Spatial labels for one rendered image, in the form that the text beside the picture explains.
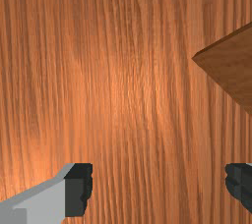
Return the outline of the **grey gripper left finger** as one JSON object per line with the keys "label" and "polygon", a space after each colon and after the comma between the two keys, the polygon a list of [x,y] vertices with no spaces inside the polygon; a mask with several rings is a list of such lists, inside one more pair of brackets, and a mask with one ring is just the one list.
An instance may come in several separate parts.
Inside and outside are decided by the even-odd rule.
{"label": "grey gripper left finger", "polygon": [[61,224],[82,217],[93,190],[91,163],[66,164],[57,175],[0,202],[0,224]]}

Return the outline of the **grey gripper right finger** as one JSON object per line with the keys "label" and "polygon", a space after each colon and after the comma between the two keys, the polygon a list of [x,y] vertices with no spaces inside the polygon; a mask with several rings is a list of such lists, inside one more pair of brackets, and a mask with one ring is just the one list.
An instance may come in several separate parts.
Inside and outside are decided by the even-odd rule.
{"label": "grey gripper right finger", "polygon": [[228,192],[252,214],[252,163],[226,164],[225,173]]}

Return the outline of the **brown wooden door frame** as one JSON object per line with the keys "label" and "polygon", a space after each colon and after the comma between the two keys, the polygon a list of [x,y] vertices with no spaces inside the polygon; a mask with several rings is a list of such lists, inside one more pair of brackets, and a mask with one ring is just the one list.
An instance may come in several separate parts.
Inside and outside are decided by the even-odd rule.
{"label": "brown wooden door frame", "polygon": [[192,60],[252,115],[252,22],[200,50]]}

